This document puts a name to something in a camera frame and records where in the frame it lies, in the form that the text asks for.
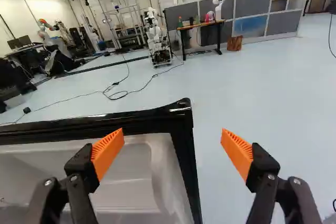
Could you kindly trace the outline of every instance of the glass pane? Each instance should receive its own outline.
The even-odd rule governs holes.
[[[264,36],[267,15],[235,20],[234,36],[243,35],[244,38]]]

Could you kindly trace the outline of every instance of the power cord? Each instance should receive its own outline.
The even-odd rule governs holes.
[[[333,14],[331,14],[331,17],[330,17],[329,34],[328,34],[328,45],[329,45],[329,50],[330,50],[331,54],[336,58],[336,55],[333,53],[333,51],[331,49],[331,45],[330,45],[330,32],[331,32],[332,16],[333,16]]]
[[[4,124],[8,124],[8,125],[12,125],[12,124],[16,124],[18,121],[20,121],[23,117],[25,116],[25,114],[23,114],[21,117],[19,117],[19,119],[17,119],[14,122],[8,122],[8,123],[0,123],[0,125],[4,125]]]
[[[332,201],[332,207],[334,208],[334,211],[336,212],[335,202],[336,202],[336,199],[334,199],[334,200]]]
[[[153,74],[153,75],[150,77],[149,81],[146,82],[146,84],[145,84],[142,88],[140,88],[140,89],[138,89],[138,90],[133,90],[133,91],[130,91],[130,92],[127,91],[127,90],[123,90],[123,91],[119,91],[119,92],[113,93],[113,94],[111,94],[111,95],[106,95],[107,92],[109,92],[111,89],[113,89],[116,85],[118,85],[121,81],[125,80],[125,79],[129,76],[129,74],[130,74],[130,70],[129,70],[129,67],[128,67],[128,65],[127,65],[127,68],[128,68],[128,74],[127,74],[127,76],[126,76],[124,79],[122,79],[121,81],[119,81],[118,83],[113,83],[111,86],[109,86],[108,88],[110,88],[110,89],[109,89],[108,91],[107,91],[108,88],[106,88],[105,91],[103,91],[103,94],[105,95],[106,98],[108,98],[108,99],[110,99],[110,100],[112,100],[112,101],[115,101],[115,100],[124,98],[125,96],[127,96],[127,95],[129,95],[129,94],[131,94],[131,93],[140,92],[141,90],[145,89],[145,88],[148,86],[148,84],[149,84],[155,77],[158,77],[159,75],[161,75],[161,74],[163,74],[163,73],[167,73],[167,72],[171,71],[171,70],[174,69],[174,68],[177,68],[177,67],[179,67],[179,66],[184,65],[184,61],[181,61],[181,60],[177,57],[177,55],[174,54],[173,52],[172,52],[172,54],[173,54],[173,55],[174,55],[174,56],[175,56],[181,63],[180,63],[179,65],[176,65],[176,66],[174,66],[174,67],[171,67],[170,69],[167,69],[167,70],[162,71],[162,72],[160,72],[160,73]]]
[[[50,107],[50,106],[53,106],[53,105],[55,105],[55,104],[57,104],[57,103],[62,103],[62,102],[70,101],[70,100],[75,99],[75,98],[78,98],[78,97],[85,97],[85,96],[92,95],[92,94],[95,94],[95,93],[102,93],[102,94],[103,94],[106,98],[108,98],[109,100],[118,100],[118,99],[121,99],[121,98],[125,97],[125,96],[128,95],[128,94],[136,93],[136,92],[140,92],[141,90],[143,90],[143,89],[145,89],[145,88],[147,87],[147,85],[153,80],[153,78],[155,78],[155,77],[157,77],[157,76],[159,76],[159,75],[161,75],[161,74],[163,74],[163,73],[169,72],[170,70],[172,70],[172,69],[174,69],[174,68],[176,68],[176,67],[179,67],[179,66],[184,65],[184,61],[180,60],[180,59],[177,57],[177,55],[174,54],[173,52],[172,52],[172,54],[173,54],[173,55],[174,55],[174,56],[181,62],[181,64],[176,65],[176,66],[174,66],[174,67],[172,67],[172,68],[170,68],[170,69],[167,69],[167,70],[165,70],[165,71],[163,71],[163,72],[160,72],[160,73],[157,73],[157,74],[152,75],[152,77],[149,79],[149,81],[148,81],[142,88],[140,88],[140,89],[138,89],[138,90],[133,90],[133,91],[130,91],[130,92],[128,92],[127,90],[124,90],[124,91],[119,91],[119,92],[113,93],[112,95],[107,95],[107,94],[106,94],[106,93],[108,93],[109,91],[111,91],[115,86],[119,85],[122,81],[126,80],[126,79],[130,76],[130,68],[129,68],[129,66],[128,66],[128,63],[126,62],[126,66],[127,66],[127,75],[126,75],[126,77],[124,77],[124,78],[121,79],[120,81],[117,81],[117,82],[112,83],[112,84],[109,85],[104,91],[98,91],[98,90],[97,90],[97,91],[94,91],[94,92],[91,92],[91,93],[88,93],[88,94],[77,95],[77,96],[72,97],[72,98],[68,98],[68,99],[64,99],[64,100],[61,100],[61,101],[57,101],[57,102],[51,103],[51,104],[46,105],[46,106],[44,106],[44,107],[41,107],[41,108],[39,108],[39,109],[37,109],[37,110],[32,110],[32,112],[36,112],[36,111],[45,109],[45,108]],[[116,94],[120,94],[120,93],[125,93],[125,94],[122,95],[122,96],[119,96],[119,97],[117,97],[117,98],[113,98],[113,96],[115,96]],[[16,124],[16,123],[17,123],[18,121],[20,121],[25,115],[26,115],[26,114],[23,114],[19,119],[17,119],[17,120],[14,121],[14,122],[1,123],[0,125],[4,125],[4,124],[9,124],[9,125]]]

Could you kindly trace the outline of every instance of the desk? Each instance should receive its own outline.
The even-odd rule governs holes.
[[[43,46],[44,46],[44,44],[37,44],[37,45],[31,46],[31,47],[25,47],[25,48],[19,49],[17,51],[13,51],[13,52],[9,52],[9,53],[5,54],[5,57],[10,57],[10,56],[13,56],[17,53],[25,52],[25,51],[28,51],[28,50],[31,50],[31,49],[37,49],[37,48],[40,48],[40,47],[43,47]]]
[[[38,54],[36,49],[43,47],[44,44],[37,44],[29,47],[19,49],[17,51],[10,52],[5,54],[5,58],[8,58],[16,63],[16,65],[21,65],[25,68],[30,74],[33,75],[31,68],[40,64],[38,60]]]
[[[185,49],[184,49],[184,39],[186,37],[186,32],[187,30],[193,29],[195,27],[201,27],[201,26],[211,26],[211,25],[216,25],[217,26],[217,48],[215,51],[221,55],[222,52],[220,51],[220,43],[221,43],[221,24],[224,23],[225,20],[218,20],[218,21],[210,21],[210,22],[203,22],[200,24],[192,25],[192,26],[183,26],[183,27],[178,27],[177,30],[180,31],[181,33],[181,44],[182,44],[182,55],[183,55],[183,60],[186,60],[186,55],[185,55]]]

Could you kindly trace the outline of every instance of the workbench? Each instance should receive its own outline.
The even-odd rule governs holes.
[[[209,21],[209,22],[202,22],[199,24],[195,24],[192,26],[183,26],[183,27],[178,27],[177,30],[180,31],[181,33],[181,44],[182,44],[182,55],[183,55],[183,60],[186,60],[186,54],[185,54],[185,46],[184,46],[184,42],[185,42],[185,38],[187,35],[187,31],[190,29],[193,29],[195,27],[202,27],[202,26],[213,26],[215,25],[217,27],[217,48],[215,49],[215,51],[221,55],[222,52],[220,51],[220,43],[221,43],[221,26],[222,23],[224,23],[225,20],[221,19],[221,20],[216,20],[216,21]]]

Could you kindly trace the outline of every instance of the light blue epoxy floor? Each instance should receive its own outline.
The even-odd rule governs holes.
[[[193,103],[205,224],[245,223],[254,198],[220,146],[222,127],[268,150],[280,163],[282,178],[306,180],[324,219],[333,212],[336,198],[336,59],[328,49],[329,20],[329,14],[303,18],[298,38],[243,45],[242,51],[224,51],[221,56],[190,56],[184,66],[118,101],[96,93],[28,114],[20,122],[149,109],[188,97]],[[331,41],[336,51],[336,24],[333,30]],[[112,57],[84,67],[110,63]],[[153,73],[166,69],[154,70],[149,60],[129,66],[130,77],[116,91],[141,88]],[[1,114],[0,123],[18,119],[26,106],[34,110],[103,90],[126,74],[126,66],[118,65],[48,81],[25,104]],[[279,207],[273,223],[284,223]]]

